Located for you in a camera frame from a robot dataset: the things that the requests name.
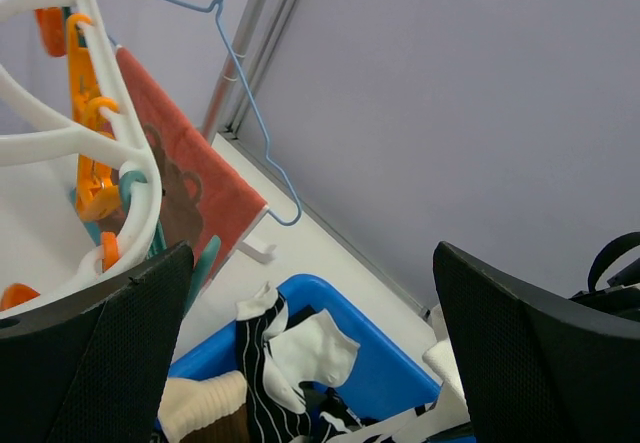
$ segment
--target blue wire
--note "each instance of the blue wire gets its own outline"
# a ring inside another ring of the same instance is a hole
[[[217,7],[216,14],[215,14],[216,27],[218,28],[218,32],[220,33],[220,37],[222,38],[224,46],[227,48],[227,51],[229,52],[229,56],[231,56],[231,59],[233,60],[233,64],[235,66],[236,71],[238,72],[238,76],[240,77],[240,81],[242,83],[244,91],[246,92],[247,98],[249,99],[249,104],[251,105],[251,109],[256,115],[256,120],[258,120],[258,125],[260,126],[260,130],[262,132],[262,136],[264,137],[264,142],[265,142],[264,158],[269,164],[271,164],[276,170],[278,170],[278,172],[284,179],[287,185],[287,188],[289,189],[289,192],[291,193],[291,196],[293,197],[294,202],[296,204],[297,213],[296,213],[296,216],[291,221],[282,220],[271,209],[269,209],[267,213],[271,215],[273,219],[276,220],[278,223],[280,223],[282,226],[295,225],[300,220],[300,218],[302,218],[302,203],[300,202],[298,193],[293,187],[293,184],[291,183],[291,180],[289,179],[287,172],[275,161],[273,161],[273,159],[271,159],[271,156],[269,154],[271,150],[271,137],[269,136],[267,127],[264,123],[264,120],[262,119],[262,115],[260,114],[260,110],[258,109],[258,104],[256,103],[255,97],[251,92],[251,88],[249,88],[249,83],[247,81],[246,75],[244,74],[242,66],[240,65],[240,61],[238,61],[238,58],[235,52],[233,51],[231,43],[229,42],[229,38],[224,32],[224,29],[222,28],[222,23],[220,22],[220,16],[222,15],[222,9],[224,7],[224,0],[212,0],[209,6],[198,6],[182,0],[164,0],[164,1],[173,3],[174,5],[178,5],[183,8],[187,8],[189,10],[199,11],[201,13],[211,13],[214,10],[214,8]]]

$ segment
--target orange clip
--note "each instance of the orange clip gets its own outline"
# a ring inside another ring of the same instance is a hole
[[[40,8],[34,10],[40,27],[40,37],[50,56],[64,56],[64,17],[60,8]]]
[[[104,250],[104,258],[102,259],[102,272],[104,273],[116,264],[120,259],[120,254],[118,253],[118,239],[115,233],[103,231],[100,239]]]
[[[9,285],[4,290],[2,299],[0,299],[0,311],[21,305],[22,303],[34,299],[36,296],[40,296],[40,293],[27,285],[23,285],[22,283]]]
[[[73,120],[82,123],[82,115],[90,99],[100,95],[98,80],[93,71],[87,48],[78,44],[78,22],[91,24],[87,15],[76,13],[67,18],[67,65],[69,69],[69,94]]]
[[[99,111],[102,107],[118,111],[118,105],[112,99],[104,96],[93,98],[86,105],[82,124],[107,138],[113,138],[110,133],[101,131],[106,121]],[[118,186],[111,181],[111,172],[110,166],[84,155],[78,156],[76,211],[82,221],[100,220],[120,206]]]

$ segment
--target white wall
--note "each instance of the white wall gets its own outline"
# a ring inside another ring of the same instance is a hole
[[[211,0],[187,0],[208,5]],[[247,0],[226,0],[223,20],[233,38]],[[107,31],[131,50],[195,126],[204,120],[226,57],[213,14],[160,0],[98,0]],[[0,25],[0,61],[36,97],[69,113],[66,58],[42,49],[33,13]],[[26,131],[0,102],[0,134]]]
[[[301,0],[258,100],[302,195],[419,301],[443,239],[570,295],[640,226],[639,43],[640,0]],[[240,138],[262,151],[252,115]]]

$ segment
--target brown bear print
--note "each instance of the brown bear print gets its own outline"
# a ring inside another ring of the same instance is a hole
[[[198,244],[204,228],[204,220],[198,211],[198,203],[202,197],[202,182],[193,171],[181,171],[166,154],[162,138],[151,125],[143,125],[149,146],[160,171],[162,179],[162,206],[160,221],[168,246],[186,240],[192,248]],[[118,172],[114,171],[113,183],[118,180]],[[125,214],[122,208],[98,221],[101,231],[120,231],[124,224]]]

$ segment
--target blue laundry basket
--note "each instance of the blue laundry basket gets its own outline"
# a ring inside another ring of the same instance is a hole
[[[327,309],[340,330],[360,343],[353,371],[338,388],[356,415],[383,420],[436,399],[440,391],[436,382],[329,283],[317,276],[297,275],[279,290],[290,315],[307,305],[316,311]],[[232,322],[171,365],[169,376],[204,380],[235,370],[234,345]]]

